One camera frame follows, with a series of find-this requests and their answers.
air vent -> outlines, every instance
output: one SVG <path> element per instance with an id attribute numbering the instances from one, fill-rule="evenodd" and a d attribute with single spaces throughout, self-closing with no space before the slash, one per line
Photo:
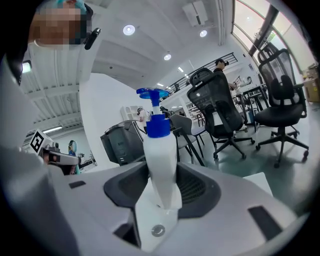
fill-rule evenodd
<path id="1" fill-rule="evenodd" d="M 192 27 L 203 26 L 208 20 L 205 5 L 202 1 L 188 3 L 182 7 Z"/>

computer monitor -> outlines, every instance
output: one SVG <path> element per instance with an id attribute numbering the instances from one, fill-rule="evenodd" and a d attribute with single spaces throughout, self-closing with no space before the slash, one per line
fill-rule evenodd
<path id="1" fill-rule="evenodd" d="M 102 135 L 104 150 L 113 163 L 127 165 L 144 156 L 143 138 L 135 120 L 120 122 Z"/>

white plastic bottle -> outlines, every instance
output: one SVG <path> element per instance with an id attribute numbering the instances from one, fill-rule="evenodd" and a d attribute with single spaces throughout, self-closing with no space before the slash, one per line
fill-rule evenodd
<path id="1" fill-rule="evenodd" d="M 143 150 L 154 193 L 161 202 L 160 207 L 166 210 L 180 209 L 182 199 L 176 183 L 177 142 L 170 132 L 170 120 L 160 111 L 159 98 L 162 92 L 168 93 L 156 88 L 137 90 L 141 98 L 151 99 L 154 113 L 146 123 L 147 137 L 143 141 Z"/>

black chair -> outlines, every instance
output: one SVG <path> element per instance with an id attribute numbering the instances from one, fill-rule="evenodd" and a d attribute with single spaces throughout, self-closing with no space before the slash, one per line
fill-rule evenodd
<path id="1" fill-rule="evenodd" d="M 276 127 L 278 130 L 271 132 L 270 139 L 258 143 L 256 150 L 260 150 L 261 145 L 281 142 L 280 153 L 274 164 L 275 168 L 280 166 L 285 142 L 305 148 L 303 155 L 306 159 L 309 147 L 296 140 L 299 132 L 294 129 L 295 131 L 286 133 L 286 127 L 297 124 L 300 118 L 307 116 L 306 99 L 302 88 L 304 85 L 295 84 L 290 54 L 287 49 L 272 52 L 267 45 L 261 50 L 258 58 L 261 63 L 259 71 L 265 81 L 271 107 L 257 113 L 254 120 L 264 126 Z"/>
<path id="2" fill-rule="evenodd" d="M 243 118 L 236 109 L 225 74 L 202 68 L 192 75 L 190 81 L 197 83 L 187 92 L 187 97 L 202 112 L 205 130 L 218 139 L 215 143 L 223 143 L 215 150 L 214 159 L 218 159 L 218 153 L 228 145 L 234 146 L 242 154 L 242 158 L 246 159 L 246 154 L 236 142 L 250 140 L 254 144 L 255 141 L 251 137 L 234 137 L 234 131 L 243 126 Z M 214 112 L 218 113 L 222 124 L 215 125 Z"/>

